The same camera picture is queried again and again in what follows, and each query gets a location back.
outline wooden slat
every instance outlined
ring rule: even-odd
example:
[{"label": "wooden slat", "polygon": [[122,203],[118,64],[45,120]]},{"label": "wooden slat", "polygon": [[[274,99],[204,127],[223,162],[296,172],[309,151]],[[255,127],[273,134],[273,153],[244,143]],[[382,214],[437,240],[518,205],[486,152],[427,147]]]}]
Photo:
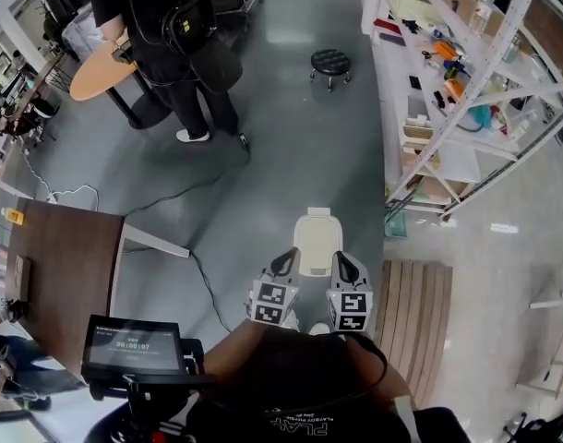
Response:
[{"label": "wooden slat", "polygon": [[382,286],[380,288],[380,303],[377,307],[376,333],[374,343],[379,348],[382,342],[382,330],[384,329],[384,318],[386,317],[386,303],[389,299],[390,261],[382,264]]},{"label": "wooden slat", "polygon": [[436,265],[429,264],[425,267],[425,297],[423,299],[421,329],[419,332],[419,342],[413,358],[413,370],[409,381],[409,389],[413,399],[416,396],[419,379],[421,377],[421,369],[425,360],[425,351],[427,350],[427,341],[429,340],[429,325],[431,323],[431,314],[433,311],[433,298],[436,289]]},{"label": "wooden slat", "polygon": [[419,329],[421,325],[421,303],[423,300],[423,264],[415,261],[413,263],[413,278],[411,280],[411,302],[409,304],[409,317],[407,330],[404,333],[402,344],[401,362],[399,363],[399,374],[405,379],[411,373],[411,360],[413,351],[417,348],[419,341]]},{"label": "wooden slat", "polygon": [[411,280],[413,276],[413,262],[403,261],[401,267],[401,291],[399,293],[399,309],[396,316],[394,327],[394,339],[390,349],[390,364],[398,369],[401,363],[402,346],[404,344],[404,334],[407,330],[407,320],[409,318],[409,304],[411,302]]},{"label": "wooden slat", "polygon": [[382,341],[380,342],[380,351],[383,352],[387,358],[390,356],[390,350],[392,349],[392,340],[394,339],[394,329],[396,327],[396,316],[399,310],[401,267],[402,263],[400,261],[390,262],[389,300],[386,304],[384,329],[382,330]]},{"label": "wooden slat", "polygon": [[433,358],[433,364],[431,365],[431,372],[429,374],[429,381],[427,382],[427,389],[425,391],[425,396],[419,401],[421,408],[425,408],[431,401],[431,396],[433,395],[433,390],[436,386],[437,374],[439,372],[439,367],[441,365],[441,358],[444,353],[444,344],[446,342],[446,332],[448,331],[448,320],[449,320],[449,304],[451,302],[451,279],[453,270],[452,268],[446,268],[446,279],[444,282],[444,298],[441,310],[441,319],[439,320],[439,333],[437,335],[437,348],[436,354]]},{"label": "wooden slat", "polygon": [[434,294],[431,321],[429,322],[429,338],[427,339],[427,349],[425,350],[425,358],[423,360],[423,366],[421,367],[419,385],[417,386],[417,391],[415,392],[415,397],[418,402],[422,402],[423,397],[425,396],[427,382],[429,381],[429,374],[431,373],[431,366],[433,364],[434,356],[436,355],[437,334],[439,333],[441,307],[444,301],[444,280],[444,267],[441,264],[436,264],[436,292]]}]

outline person's hand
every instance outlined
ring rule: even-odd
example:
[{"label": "person's hand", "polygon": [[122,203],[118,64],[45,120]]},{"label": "person's hand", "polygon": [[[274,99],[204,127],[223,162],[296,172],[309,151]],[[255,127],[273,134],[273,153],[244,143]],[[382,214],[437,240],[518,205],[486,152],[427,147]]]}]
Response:
[{"label": "person's hand", "polygon": [[13,370],[6,363],[1,363],[1,366],[3,368],[0,369],[0,374],[2,374],[7,379],[13,377]]}]

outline white plastic container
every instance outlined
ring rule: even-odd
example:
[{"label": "white plastic container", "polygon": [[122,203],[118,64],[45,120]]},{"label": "white plastic container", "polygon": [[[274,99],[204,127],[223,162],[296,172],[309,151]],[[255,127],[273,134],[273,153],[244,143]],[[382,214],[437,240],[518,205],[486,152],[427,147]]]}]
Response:
[{"label": "white plastic container", "polygon": [[476,2],[476,7],[474,8],[474,13],[468,26],[479,38],[483,36],[485,32],[486,24],[491,18],[491,13],[493,13],[493,9],[489,5],[488,0],[479,0]]}]

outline wooden table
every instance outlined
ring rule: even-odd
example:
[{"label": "wooden table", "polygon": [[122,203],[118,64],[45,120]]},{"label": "wooden table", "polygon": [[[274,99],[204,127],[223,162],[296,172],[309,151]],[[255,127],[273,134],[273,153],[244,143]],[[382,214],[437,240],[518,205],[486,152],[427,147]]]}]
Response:
[{"label": "wooden table", "polygon": [[[57,55],[54,59],[48,61],[46,65],[43,67],[43,69],[40,72],[38,72],[37,77],[33,81],[33,87],[31,87],[23,94],[21,100],[18,102],[17,107],[15,108],[15,112],[9,117],[9,121],[14,122],[23,115],[23,112],[25,112],[25,110],[27,109],[28,105],[31,102],[31,99],[35,96],[36,93],[38,93],[43,83],[50,76],[53,70],[57,70],[57,71],[62,70],[58,67],[58,65],[60,64],[64,56],[65,56],[64,54]],[[69,75],[66,74],[64,71],[62,71],[62,73],[65,75],[66,78],[69,78]],[[56,85],[56,87],[63,90],[63,88],[60,87],[60,85]]]},{"label": "wooden table", "polygon": [[[83,63],[70,85],[70,96],[74,100],[82,102],[105,92],[127,117],[132,127],[143,129],[159,124],[171,110],[164,106],[158,96],[152,92],[136,64],[120,63],[114,60],[112,54],[116,47],[115,42],[104,42]],[[144,92],[132,108],[114,88],[130,75],[134,76]]]},{"label": "wooden table", "polygon": [[114,311],[124,241],[189,257],[189,251],[141,232],[120,215],[73,209],[22,198],[22,225],[13,225],[6,270],[6,298],[17,298],[17,255],[31,261],[29,304],[19,322],[73,375],[80,376],[91,314]]}]

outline round stool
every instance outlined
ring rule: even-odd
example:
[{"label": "round stool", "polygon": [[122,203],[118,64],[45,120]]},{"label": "round stool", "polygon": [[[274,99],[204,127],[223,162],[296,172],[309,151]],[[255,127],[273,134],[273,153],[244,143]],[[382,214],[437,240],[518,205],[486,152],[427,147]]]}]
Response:
[{"label": "round stool", "polygon": [[310,65],[312,72],[310,73],[310,81],[315,79],[315,74],[319,72],[323,76],[329,77],[327,90],[333,91],[333,77],[342,76],[346,74],[343,83],[346,84],[351,80],[349,76],[349,69],[352,66],[352,61],[341,51],[336,49],[321,49],[316,51],[310,56]]}]

